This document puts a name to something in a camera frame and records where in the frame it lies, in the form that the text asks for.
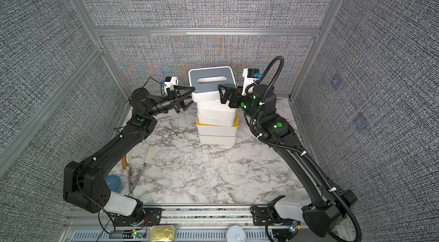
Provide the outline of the grey lid tissue box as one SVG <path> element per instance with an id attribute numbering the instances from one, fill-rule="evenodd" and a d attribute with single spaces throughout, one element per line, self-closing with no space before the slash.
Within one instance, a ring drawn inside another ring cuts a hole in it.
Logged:
<path id="1" fill-rule="evenodd" d="M 229 66 L 191 69 L 188 76 L 190 86 L 195 88 L 192 93 L 194 102 L 219 100 L 219 85 L 232 88 L 237 85 L 232 68 Z"/>
<path id="2" fill-rule="evenodd" d="M 229 101 L 222 104 L 220 100 L 201 101 L 197 103 L 197 111 L 199 115 L 210 115 L 211 113 L 233 114 L 236 108 L 229 106 Z"/>

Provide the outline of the grey lid tissue box back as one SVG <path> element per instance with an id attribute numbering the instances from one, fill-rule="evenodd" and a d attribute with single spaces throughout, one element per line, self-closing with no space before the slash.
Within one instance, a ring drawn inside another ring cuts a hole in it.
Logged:
<path id="1" fill-rule="evenodd" d="M 232 88 L 237 85 L 232 68 L 229 66 L 191 69 L 188 76 L 190 86 L 195 88 L 192 93 L 194 102 L 219 100 L 219 85 Z"/>

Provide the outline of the yellow lid tissue box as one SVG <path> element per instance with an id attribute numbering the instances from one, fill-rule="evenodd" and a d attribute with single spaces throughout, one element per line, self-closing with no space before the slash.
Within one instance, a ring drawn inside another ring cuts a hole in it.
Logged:
<path id="1" fill-rule="evenodd" d="M 196 121 L 198 134 L 204 136 L 236 136 L 238 125 L 239 123 L 232 127 L 201 125 Z"/>

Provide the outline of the large bamboo lid tissue box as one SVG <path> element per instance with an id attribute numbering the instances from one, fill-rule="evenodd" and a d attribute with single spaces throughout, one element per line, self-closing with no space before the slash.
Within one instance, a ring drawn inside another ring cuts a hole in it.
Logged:
<path id="1" fill-rule="evenodd" d="M 237 136 L 204 136 L 199 135 L 201 144 L 205 145 L 226 145 L 231 146 L 236 143 Z"/>

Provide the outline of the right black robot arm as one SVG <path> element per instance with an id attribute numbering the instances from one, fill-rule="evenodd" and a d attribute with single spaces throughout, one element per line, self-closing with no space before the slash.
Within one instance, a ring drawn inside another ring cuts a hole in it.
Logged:
<path id="1" fill-rule="evenodd" d="M 285 59 L 275 57 L 260 78 L 251 84 L 250 94 L 244 88 L 220 84 L 220 101 L 230 108 L 243 110 L 251 133 L 263 144 L 271 147 L 289 165 L 298 177 L 311 203 L 302 207 L 302 222 L 317 236 L 331 236 L 338 242 L 343 239 L 333 233 L 335 226 L 350 218 L 354 241 L 362 240 L 359 221 L 351 210 L 357 201 L 351 190 L 343 190 L 317 164 L 301 144 L 288 121 L 276 112 L 277 96 L 274 83 L 282 72 Z"/>

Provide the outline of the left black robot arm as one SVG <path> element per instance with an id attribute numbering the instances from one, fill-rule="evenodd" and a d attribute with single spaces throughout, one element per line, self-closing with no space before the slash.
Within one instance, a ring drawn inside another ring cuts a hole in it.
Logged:
<path id="1" fill-rule="evenodd" d="M 105 179 L 130 150 L 153 133 L 157 115 L 186 110 L 190 105 L 185 100 L 194 91 L 193 87 L 175 86 L 166 96 L 155 96 L 146 88 L 134 90 L 129 99 L 132 117 L 118 135 L 83 161 L 65 167 L 64 200 L 90 213 L 115 215 L 129 224 L 143 221 L 142 201 L 111 191 Z"/>

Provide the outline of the white slotted spatula tongs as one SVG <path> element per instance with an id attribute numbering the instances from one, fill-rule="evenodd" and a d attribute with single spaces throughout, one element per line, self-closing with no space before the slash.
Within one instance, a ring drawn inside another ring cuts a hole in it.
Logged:
<path id="1" fill-rule="evenodd" d="M 136 188 L 140 177 L 144 174 L 146 167 L 148 164 L 150 164 L 154 158 L 154 155 L 156 153 L 156 149 L 154 147 L 150 147 L 149 151 L 147 152 L 147 155 L 144 159 L 144 163 L 142 164 L 141 169 L 137 173 L 136 176 L 133 176 L 133 167 L 131 162 L 128 162 L 128 196 L 132 197 L 134 194 L 134 189 Z"/>

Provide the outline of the wooden block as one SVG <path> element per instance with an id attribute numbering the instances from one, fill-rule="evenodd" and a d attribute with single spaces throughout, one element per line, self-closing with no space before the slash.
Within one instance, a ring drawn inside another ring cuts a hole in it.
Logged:
<path id="1" fill-rule="evenodd" d="M 121 159 L 121 166 L 122 169 L 127 169 L 127 167 L 129 166 L 130 163 L 130 158 L 128 155 L 125 155 L 122 159 Z"/>

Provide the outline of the blue ceramic bowl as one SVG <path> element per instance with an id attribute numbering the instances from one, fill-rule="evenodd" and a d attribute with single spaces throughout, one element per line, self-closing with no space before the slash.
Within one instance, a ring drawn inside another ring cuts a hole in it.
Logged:
<path id="1" fill-rule="evenodd" d="M 121 178 L 118 175 L 114 175 L 114 174 L 108 175 L 105 178 L 105 181 L 107 183 L 107 186 L 109 187 L 109 189 L 112 192 L 115 192 L 115 193 L 118 193 L 118 194 L 121 193 L 121 191 L 122 191 L 122 180 L 121 180 Z"/>

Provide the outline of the gold sardine tin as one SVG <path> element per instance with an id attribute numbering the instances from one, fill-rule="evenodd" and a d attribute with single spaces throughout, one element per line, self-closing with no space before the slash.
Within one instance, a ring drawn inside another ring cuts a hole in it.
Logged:
<path id="1" fill-rule="evenodd" d="M 169 226 L 152 226 L 148 240 L 150 242 L 173 242 L 176 235 L 176 228 L 173 225 Z"/>

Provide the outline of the white round lid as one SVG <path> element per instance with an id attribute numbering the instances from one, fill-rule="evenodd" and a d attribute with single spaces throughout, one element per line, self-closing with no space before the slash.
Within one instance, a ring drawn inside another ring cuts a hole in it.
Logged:
<path id="1" fill-rule="evenodd" d="M 245 242 L 246 233 L 240 226 L 231 226 L 226 233 L 227 242 Z"/>

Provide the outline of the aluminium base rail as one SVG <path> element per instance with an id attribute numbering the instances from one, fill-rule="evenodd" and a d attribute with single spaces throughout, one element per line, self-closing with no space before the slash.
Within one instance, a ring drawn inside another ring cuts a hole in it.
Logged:
<path id="1" fill-rule="evenodd" d="M 304 222 L 289 221 L 269 226 L 256 225 L 250 209 L 267 208 L 265 204 L 156 204 L 144 208 L 161 208 L 157 226 L 173 225 L 175 242 L 224 242 L 231 226 L 240 226 L 246 242 L 268 242 L 270 239 L 321 241 Z M 73 208 L 62 227 L 60 242 L 147 242 L 152 226 L 143 228 L 117 227 L 104 215 L 98 216 Z"/>

